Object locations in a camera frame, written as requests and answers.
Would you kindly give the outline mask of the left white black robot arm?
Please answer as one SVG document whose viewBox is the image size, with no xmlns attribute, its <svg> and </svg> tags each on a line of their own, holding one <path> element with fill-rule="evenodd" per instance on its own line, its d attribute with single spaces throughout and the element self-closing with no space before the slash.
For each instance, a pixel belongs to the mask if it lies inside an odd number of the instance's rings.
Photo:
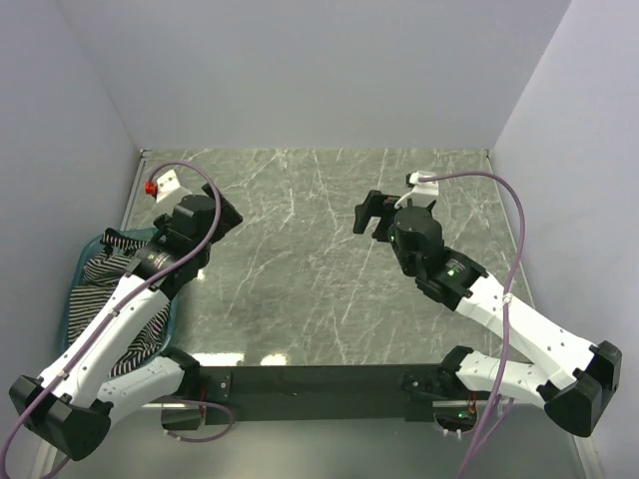
<svg viewBox="0 0 639 479">
<path fill-rule="evenodd" d="M 21 375 L 10 387 L 23 426 L 80 461 L 113 425 L 143 405 L 164 396 L 199 397 L 200 364 L 176 348 L 116 378 L 109 373 L 151 319 L 208 264 L 212 244 L 242 220 L 210 186 L 183 196 L 170 214 L 159 216 L 157 232 L 132 256 L 78 339 L 38 377 Z"/>
</svg>

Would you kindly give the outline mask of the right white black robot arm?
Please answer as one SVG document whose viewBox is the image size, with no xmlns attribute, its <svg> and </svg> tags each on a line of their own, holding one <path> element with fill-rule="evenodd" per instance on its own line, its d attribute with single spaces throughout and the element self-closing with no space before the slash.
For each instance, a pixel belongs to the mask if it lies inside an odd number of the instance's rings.
<svg viewBox="0 0 639 479">
<path fill-rule="evenodd" d="M 465 392 L 498 394 L 537 406 L 560 428 L 589 437 L 617 392 L 621 350 L 595 344 L 552 322 L 505 291 L 499 280 L 466 254 L 445 245 L 433 204 L 368 192 L 354 208 L 353 232 L 388 243 L 404 275 L 426 297 L 475 321 L 523 354 L 502 361 L 470 347 L 454 347 L 439 363 L 428 394 L 459 398 Z"/>
</svg>

